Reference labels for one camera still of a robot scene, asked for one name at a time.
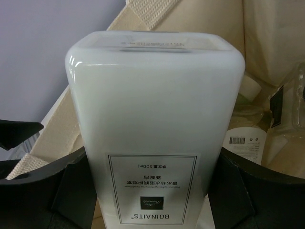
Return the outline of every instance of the clear plastic bottle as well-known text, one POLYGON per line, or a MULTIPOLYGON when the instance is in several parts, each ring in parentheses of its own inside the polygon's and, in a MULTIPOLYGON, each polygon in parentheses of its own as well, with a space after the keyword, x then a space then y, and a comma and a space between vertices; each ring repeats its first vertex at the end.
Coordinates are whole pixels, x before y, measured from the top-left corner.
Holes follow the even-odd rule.
POLYGON ((275 134, 305 136, 305 63, 299 64, 286 77, 285 83, 270 96, 275 134))
POLYGON ((257 164, 261 164, 272 113, 252 105, 235 106, 223 147, 257 164))

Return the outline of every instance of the bottle label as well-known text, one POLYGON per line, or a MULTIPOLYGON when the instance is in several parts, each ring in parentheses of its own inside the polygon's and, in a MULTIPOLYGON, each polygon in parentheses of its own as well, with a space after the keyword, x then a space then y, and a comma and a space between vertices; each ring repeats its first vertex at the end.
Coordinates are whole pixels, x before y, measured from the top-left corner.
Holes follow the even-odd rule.
POLYGON ((253 127, 228 130, 223 147, 252 162, 261 164, 267 133, 253 127))
POLYGON ((122 45, 128 47, 157 47, 157 48, 184 48, 182 42, 122 42, 122 45))
POLYGON ((197 156, 108 158, 121 224, 183 224, 197 156))

